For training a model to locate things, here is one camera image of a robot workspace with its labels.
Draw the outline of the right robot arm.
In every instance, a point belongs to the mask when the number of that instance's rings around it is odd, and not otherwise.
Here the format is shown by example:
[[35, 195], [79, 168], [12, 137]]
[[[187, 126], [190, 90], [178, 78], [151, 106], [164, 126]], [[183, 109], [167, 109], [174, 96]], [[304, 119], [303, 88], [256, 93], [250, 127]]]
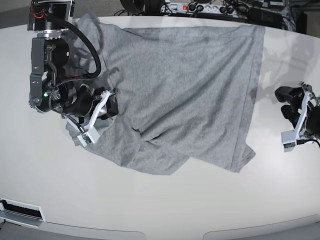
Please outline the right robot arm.
[[[74, 5], [73, 0], [33, 0], [30, 3], [27, 29], [37, 36], [31, 44], [29, 104], [40, 113], [53, 111], [83, 124], [85, 118], [92, 117], [98, 109], [105, 88], [91, 90], [86, 85], [75, 85], [96, 78], [102, 66], [93, 44], [71, 23]], [[70, 59], [67, 32], [74, 33], [87, 47], [95, 64], [94, 72], [66, 75], [65, 65]]]

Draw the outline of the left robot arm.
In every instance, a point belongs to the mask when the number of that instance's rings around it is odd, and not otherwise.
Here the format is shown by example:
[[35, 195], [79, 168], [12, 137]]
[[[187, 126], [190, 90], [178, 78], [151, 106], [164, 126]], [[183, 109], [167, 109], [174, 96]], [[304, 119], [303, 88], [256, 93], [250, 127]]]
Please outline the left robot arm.
[[299, 87], [281, 86], [274, 92], [276, 99], [284, 103], [281, 107], [283, 117], [293, 130], [281, 133], [281, 141], [286, 145], [299, 145], [306, 140], [320, 139], [320, 98], [312, 86], [301, 82]]

